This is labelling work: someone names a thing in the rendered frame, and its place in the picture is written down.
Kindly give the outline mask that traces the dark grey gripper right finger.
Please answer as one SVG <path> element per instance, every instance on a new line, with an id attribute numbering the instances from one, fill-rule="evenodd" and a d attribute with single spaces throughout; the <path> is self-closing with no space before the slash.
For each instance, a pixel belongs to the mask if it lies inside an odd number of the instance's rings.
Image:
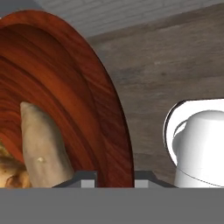
<path id="1" fill-rule="evenodd" d="M 174 188 L 174 185 L 157 178 L 152 171 L 135 171 L 135 188 Z"/>

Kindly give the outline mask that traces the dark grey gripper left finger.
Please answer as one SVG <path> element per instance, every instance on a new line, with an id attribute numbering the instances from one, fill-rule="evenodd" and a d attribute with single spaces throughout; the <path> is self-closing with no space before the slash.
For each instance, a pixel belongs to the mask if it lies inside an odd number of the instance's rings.
<path id="1" fill-rule="evenodd" d="M 77 171 L 73 178 L 58 184 L 57 187 L 71 188 L 96 188 L 97 187 L 97 172 L 96 171 Z"/>

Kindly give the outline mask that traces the white bowl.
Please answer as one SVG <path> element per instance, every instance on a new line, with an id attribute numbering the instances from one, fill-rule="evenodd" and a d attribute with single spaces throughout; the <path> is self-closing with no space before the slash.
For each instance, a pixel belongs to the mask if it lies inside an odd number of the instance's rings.
<path id="1" fill-rule="evenodd" d="M 167 114 L 164 147 L 179 188 L 224 188 L 224 98 L 183 100 Z"/>

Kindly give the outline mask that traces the brown wooden plate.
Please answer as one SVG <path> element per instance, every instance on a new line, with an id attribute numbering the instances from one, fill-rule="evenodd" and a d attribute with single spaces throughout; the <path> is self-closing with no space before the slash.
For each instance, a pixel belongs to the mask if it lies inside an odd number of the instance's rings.
<path id="1" fill-rule="evenodd" d="M 58 124 L 76 171 L 100 187 L 134 185 L 130 134 L 116 89 L 88 42 L 40 10 L 0 19 L 0 140 L 22 159 L 19 105 L 30 102 Z"/>

